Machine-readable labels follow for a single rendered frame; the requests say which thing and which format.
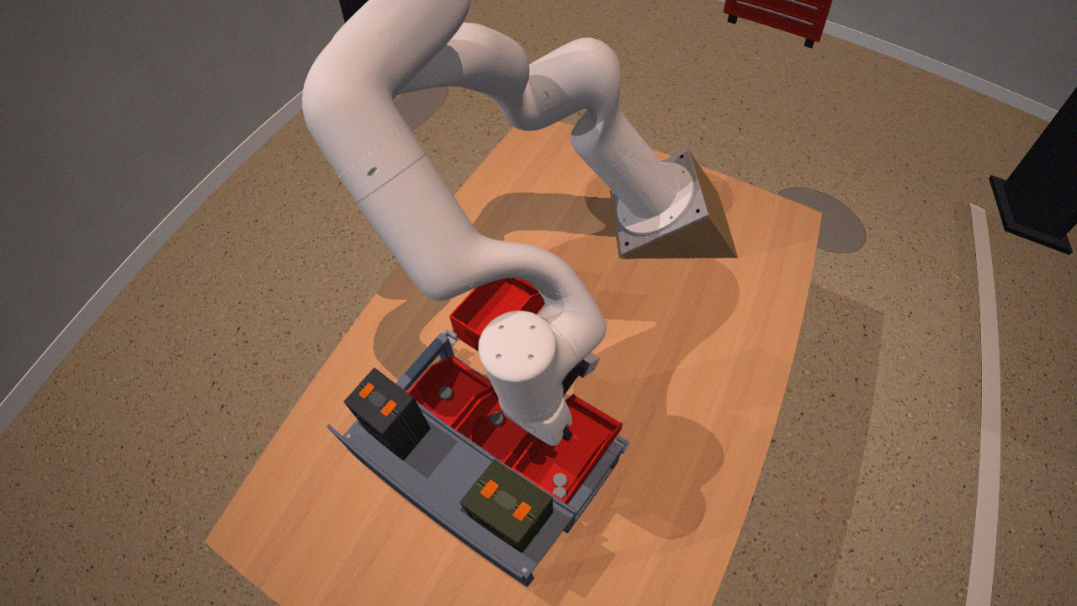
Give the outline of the red bin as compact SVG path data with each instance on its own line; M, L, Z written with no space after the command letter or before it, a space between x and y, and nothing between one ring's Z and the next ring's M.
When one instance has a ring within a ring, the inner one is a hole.
M480 351L484 327L509 311L538 313L544 306L541 293L524 279L499 279L472 290L449 315L457 338Z
M570 441L561 439L560 443L551 446L534 437L512 469L521 471L522 476L550 492L554 497L558 497L553 493L556 488L553 483L554 475L565 473L568 483L563 488L568 496L565 499L558 498L568 505L581 490L582 482L592 473L597 462L607 452L609 443L623 431L623 425L617 419L597 410L592 404L582 401L579 396L569 396L565 401L572 417L572 423L567 425L573 433Z
M504 417L504 422L500 426L490 423L490 415L493 412L501 412ZM510 468L535 437L503 414L495 391L476 401L468 415L462 419L456 429Z
M453 389L453 396L447 401L439 395L439 389L443 386ZM456 429L475 403L494 390L495 387L482 375L478 375L468 365L451 356L428 367L426 374L409 389L408 394L428 411Z

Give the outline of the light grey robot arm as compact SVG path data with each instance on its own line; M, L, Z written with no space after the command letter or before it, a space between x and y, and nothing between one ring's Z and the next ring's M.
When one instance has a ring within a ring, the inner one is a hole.
M528 64L515 40L463 23L468 10L470 0L368 0L316 58L300 108L313 141L428 299L499 279L524 279L541 293L538 315L496 316L478 348L501 407L537 423L559 409L576 377L595 371L601 358L592 350L607 323L563 258L475 229L394 98L439 86L487 93L524 131L587 109L570 144L623 197L624 229L644 237L683 217L695 183L683 166L662 165L623 115L623 70L609 45L581 38Z

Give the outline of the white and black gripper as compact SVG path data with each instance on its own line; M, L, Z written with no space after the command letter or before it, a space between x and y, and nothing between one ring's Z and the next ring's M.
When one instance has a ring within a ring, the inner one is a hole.
M499 404L501 407L500 400ZM573 434L570 433L570 429L568 429L568 426L572 423L572 417L570 415L570 409L565 399L563 399L560 404L560 409L555 411L553 417L544 419L538 423L522 423L517 421L517 419L509 417L503 407L501 407L501 411L505 417L510 419L512 422L533 434L533 436L541 439L545 443L555 446L560 443L561 439L569 441L570 437L573 436Z

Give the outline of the grey metal shelf rack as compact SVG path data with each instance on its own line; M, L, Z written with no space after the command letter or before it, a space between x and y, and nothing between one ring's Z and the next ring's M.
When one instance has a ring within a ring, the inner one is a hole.
M446 329L439 333L411 367L400 377L396 382L398 387L408 391L418 377L426 371L428 365L438 355L440 356L439 361L454 356L453 346L457 341L454 332ZM428 513L428 517L436 524L453 534L457 540L461 538L460 541L466 544L468 548L476 549L475 552L478 555L488 561L492 560L492 564L514 577L517 582L526 583L526 587L533 582L532 572L538 566L543 556L549 552L553 542L558 539L562 532L569 533L570 527L576 524L590 501L595 498L597 491L607 480L609 473L614 470L620 455L630 445L628 439L617 436L616 441L609 445L607 452L597 462L592 473L589 473L587 479L582 482L581 490L576 492L568 505L538 487L553 497L553 515L522 553L510 547L508 542L500 540L496 534L472 520L460 505L460 501L487 470L488 465L493 460L499 461L499 463L501 461L490 455L479 445L472 442L459 431L454 431L440 418L428 411L420 403L418 406L423 415L426 417L430 429L404 460L398 459L387 446L367 433L358 419L350 429L346 431L345 436L340 436L340 433L334 429L330 423L327 428L347 448L350 446L349 451L361 463L366 463L367 468L372 473L376 473L382 481L387 482L388 487L396 490L401 497L412 503L421 510L421 513ZM509 468L509 465L507 467ZM516 473L514 469L509 469ZM517 473L517 475L536 487L533 481L522 476L522 473ZM472 547L470 547L471 545Z

